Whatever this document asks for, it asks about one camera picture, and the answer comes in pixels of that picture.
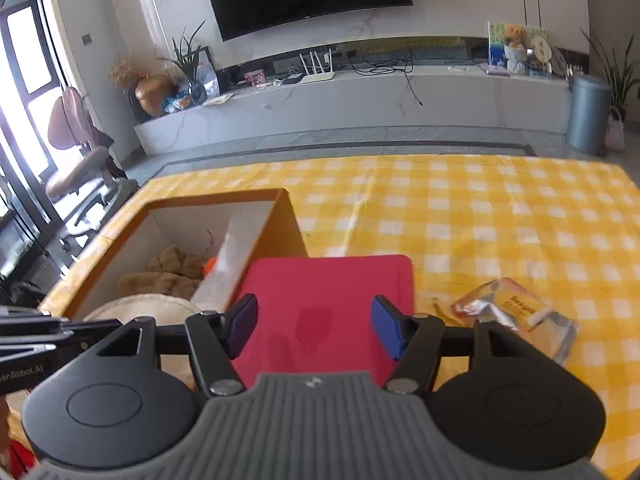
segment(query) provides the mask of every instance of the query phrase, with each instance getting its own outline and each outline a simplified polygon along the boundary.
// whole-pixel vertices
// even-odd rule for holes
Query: gray cylindrical trash can
[[[578,75],[570,86],[571,115],[566,140],[579,152],[597,155],[604,146],[612,91],[606,81]]]

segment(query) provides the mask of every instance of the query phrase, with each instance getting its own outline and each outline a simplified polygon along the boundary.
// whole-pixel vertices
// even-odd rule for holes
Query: orange ball
[[[214,256],[213,258],[210,258],[209,261],[207,261],[207,263],[204,266],[204,275],[208,276],[209,273],[213,270],[213,267],[216,266],[216,262],[218,261],[218,257]]]

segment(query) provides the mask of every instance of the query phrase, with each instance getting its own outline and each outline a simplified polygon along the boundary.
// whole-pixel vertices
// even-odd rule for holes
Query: pink chair
[[[68,222],[76,229],[66,228],[61,234],[62,247],[68,251],[69,240],[85,235],[89,238],[95,236],[140,186],[137,181],[126,178],[125,173],[113,162],[108,150],[113,139],[95,127],[75,88],[67,88],[53,105],[47,137],[57,150],[69,150],[75,146],[91,149],[75,166],[61,168],[47,181],[45,190],[50,199],[57,200],[78,192],[98,175],[104,181],[104,186],[91,193],[82,202],[72,221]],[[121,176],[114,178],[113,173]],[[86,215],[96,204],[104,207],[100,223],[79,227],[80,222],[87,224]]]

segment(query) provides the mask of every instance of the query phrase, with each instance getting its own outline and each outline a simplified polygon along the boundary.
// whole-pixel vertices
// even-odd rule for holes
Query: tablecloth
[[[406,254],[417,310],[440,314],[509,276],[580,323],[567,368],[607,411],[593,461],[640,462],[640,192],[617,166],[474,155],[357,156],[254,164],[150,181],[85,250],[44,307],[61,313],[149,200],[256,187],[290,192],[310,256]],[[456,373],[444,360],[443,368]]]

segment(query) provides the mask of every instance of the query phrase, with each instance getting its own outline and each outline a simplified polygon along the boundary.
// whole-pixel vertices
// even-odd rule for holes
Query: red board
[[[238,298],[258,298],[258,324],[234,360],[244,384],[260,372],[370,370],[382,384],[394,366],[370,323],[371,300],[383,294],[414,312],[406,256],[262,258],[252,263]]]

